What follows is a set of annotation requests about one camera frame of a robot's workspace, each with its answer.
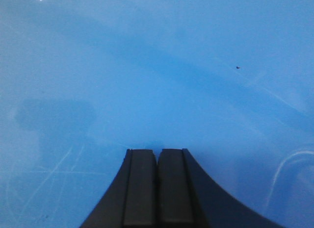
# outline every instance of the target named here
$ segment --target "black curved base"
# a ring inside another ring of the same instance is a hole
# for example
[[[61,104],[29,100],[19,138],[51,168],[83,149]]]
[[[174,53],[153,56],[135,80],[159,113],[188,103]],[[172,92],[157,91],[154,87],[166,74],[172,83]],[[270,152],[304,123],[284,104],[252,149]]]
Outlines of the black curved base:
[[[187,149],[127,150],[80,228],[282,228],[223,190]]]

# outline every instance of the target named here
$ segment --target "blue surface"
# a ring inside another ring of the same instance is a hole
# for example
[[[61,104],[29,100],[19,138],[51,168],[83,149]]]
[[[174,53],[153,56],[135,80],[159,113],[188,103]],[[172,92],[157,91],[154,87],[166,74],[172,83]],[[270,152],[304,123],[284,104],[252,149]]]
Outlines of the blue surface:
[[[314,0],[0,0],[0,227],[77,228],[127,148],[312,227],[313,34]]]

